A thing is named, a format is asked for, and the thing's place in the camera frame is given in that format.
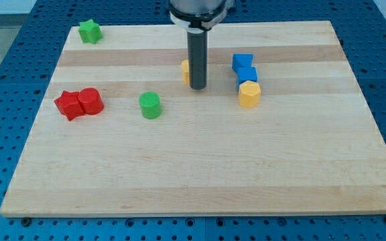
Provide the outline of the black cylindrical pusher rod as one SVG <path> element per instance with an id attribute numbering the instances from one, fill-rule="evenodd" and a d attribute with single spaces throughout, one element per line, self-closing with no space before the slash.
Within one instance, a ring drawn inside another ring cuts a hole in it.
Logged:
<path id="1" fill-rule="evenodd" d="M 207 85 L 207 33 L 187 33 L 190 87 L 202 90 Z"/>

